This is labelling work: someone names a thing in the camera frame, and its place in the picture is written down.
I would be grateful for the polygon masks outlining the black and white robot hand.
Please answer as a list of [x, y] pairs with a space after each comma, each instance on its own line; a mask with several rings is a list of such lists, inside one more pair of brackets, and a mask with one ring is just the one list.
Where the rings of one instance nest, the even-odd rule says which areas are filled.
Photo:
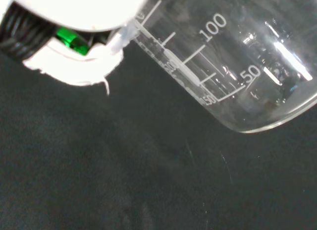
[[104, 84], [148, 0], [0, 0], [0, 50], [71, 86]]

